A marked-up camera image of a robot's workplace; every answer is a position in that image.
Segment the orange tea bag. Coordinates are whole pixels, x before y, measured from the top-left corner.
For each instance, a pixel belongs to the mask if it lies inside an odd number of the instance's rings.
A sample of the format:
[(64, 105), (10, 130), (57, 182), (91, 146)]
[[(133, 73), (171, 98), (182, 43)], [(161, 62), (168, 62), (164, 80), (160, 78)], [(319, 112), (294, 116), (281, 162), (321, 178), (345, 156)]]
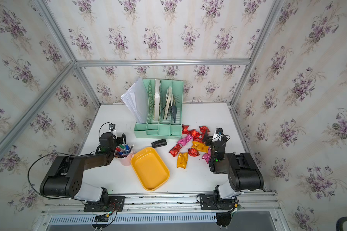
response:
[(198, 152), (207, 153), (210, 147), (207, 146), (205, 143), (193, 141), (192, 148), (197, 150)]
[(188, 153), (179, 153), (176, 167), (186, 169), (188, 163), (188, 156)]

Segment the pink tea bag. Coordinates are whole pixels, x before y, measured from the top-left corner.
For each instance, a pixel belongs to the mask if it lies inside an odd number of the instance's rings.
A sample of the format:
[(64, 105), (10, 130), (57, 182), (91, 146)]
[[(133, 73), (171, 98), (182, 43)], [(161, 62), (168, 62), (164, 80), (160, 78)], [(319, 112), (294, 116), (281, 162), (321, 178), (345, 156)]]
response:
[(184, 147), (187, 145), (190, 141), (193, 140), (193, 137), (190, 134), (187, 134), (186, 137), (180, 139), (177, 143), (181, 146)]
[(202, 159), (205, 160), (207, 164), (209, 164), (209, 161), (211, 159), (211, 148), (208, 148), (207, 153), (202, 156)]

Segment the red tea bag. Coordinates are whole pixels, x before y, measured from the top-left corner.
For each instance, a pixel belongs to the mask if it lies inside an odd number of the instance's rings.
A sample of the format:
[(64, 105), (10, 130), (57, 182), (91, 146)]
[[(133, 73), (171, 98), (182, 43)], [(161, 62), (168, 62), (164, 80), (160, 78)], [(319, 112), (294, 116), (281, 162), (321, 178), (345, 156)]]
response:
[(200, 155), (200, 153), (195, 148), (189, 148), (188, 149), (188, 155), (191, 157), (198, 157)]
[(189, 134), (188, 128), (189, 128), (189, 125), (184, 125), (184, 124), (182, 124), (182, 134), (183, 134), (183, 135), (184, 135), (184, 134)]
[(190, 130), (189, 134), (193, 137), (193, 141), (196, 142), (203, 142), (202, 140), (202, 134), (200, 134), (198, 131), (196, 131), (195, 129)]
[(209, 134), (209, 132), (210, 132), (210, 130), (207, 126), (200, 126), (199, 128), (200, 128), (201, 134), (206, 134), (206, 133)]
[(182, 146), (177, 143), (170, 151), (169, 153), (172, 155), (172, 157), (176, 157), (179, 152), (180, 152), (180, 149), (182, 148)]

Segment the yellow plastic storage tray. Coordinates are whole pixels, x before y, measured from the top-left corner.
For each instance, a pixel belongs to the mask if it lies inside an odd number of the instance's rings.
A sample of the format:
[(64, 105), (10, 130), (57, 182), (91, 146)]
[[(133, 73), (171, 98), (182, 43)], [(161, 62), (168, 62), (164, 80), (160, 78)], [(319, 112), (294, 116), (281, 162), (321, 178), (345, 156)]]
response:
[(165, 184), (170, 171), (157, 151), (147, 147), (134, 154), (131, 166), (146, 191), (155, 191)]

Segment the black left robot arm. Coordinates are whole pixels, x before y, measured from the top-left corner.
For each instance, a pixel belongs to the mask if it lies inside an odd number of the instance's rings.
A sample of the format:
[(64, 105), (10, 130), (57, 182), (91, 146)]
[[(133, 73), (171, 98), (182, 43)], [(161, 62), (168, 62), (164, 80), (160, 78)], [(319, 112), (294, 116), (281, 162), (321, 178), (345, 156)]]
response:
[(109, 125), (109, 131), (98, 134), (99, 146), (96, 151), (80, 156), (58, 152), (39, 190), (36, 190), (33, 185), (30, 185), (31, 189), (48, 199), (70, 198), (107, 206), (109, 204), (108, 190), (83, 182), (86, 170), (110, 165), (115, 158), (117, 148), (126, 144), (125, 133), (117, 136), (116, 125), (111, 122), (105, 124)]

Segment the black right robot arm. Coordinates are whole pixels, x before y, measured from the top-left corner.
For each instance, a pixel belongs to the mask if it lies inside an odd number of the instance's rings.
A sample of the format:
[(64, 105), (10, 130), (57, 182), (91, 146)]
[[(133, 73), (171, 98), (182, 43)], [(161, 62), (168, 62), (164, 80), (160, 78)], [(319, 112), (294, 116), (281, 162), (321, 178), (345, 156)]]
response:
[(264, 187), (263, 176), (250, 153), (226, 153), (229, 136), (217, 128), (214, 135), (205, 132), (204, 143), (209, 147), (209, 169), (214, 174), (227, 175), (227, 181), (217, 185), (213, 192), (216, 206), (234, 203), (243, 190), (259, 190)]

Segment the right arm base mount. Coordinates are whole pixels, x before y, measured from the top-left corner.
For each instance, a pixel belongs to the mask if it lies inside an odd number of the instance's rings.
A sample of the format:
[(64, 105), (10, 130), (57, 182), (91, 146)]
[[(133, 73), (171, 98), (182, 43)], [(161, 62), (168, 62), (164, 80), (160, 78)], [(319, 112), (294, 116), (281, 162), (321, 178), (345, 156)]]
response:
[(200, 204), (201, 210), (232, 210), (238, 207), (239, 199), (231, 197), (230, 199), (222, 199), (217, 194), (198, 194), (196, 196), (197, 203)]

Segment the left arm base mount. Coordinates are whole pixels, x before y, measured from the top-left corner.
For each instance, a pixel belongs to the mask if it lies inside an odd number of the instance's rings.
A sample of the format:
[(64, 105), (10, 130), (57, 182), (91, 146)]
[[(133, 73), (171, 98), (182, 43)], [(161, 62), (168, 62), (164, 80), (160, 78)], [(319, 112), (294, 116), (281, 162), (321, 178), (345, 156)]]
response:
[(107, 202), (85, 202), (84, 212), (110, 212), (116, 210), (122, 212), (125, 196), (110, 196)]

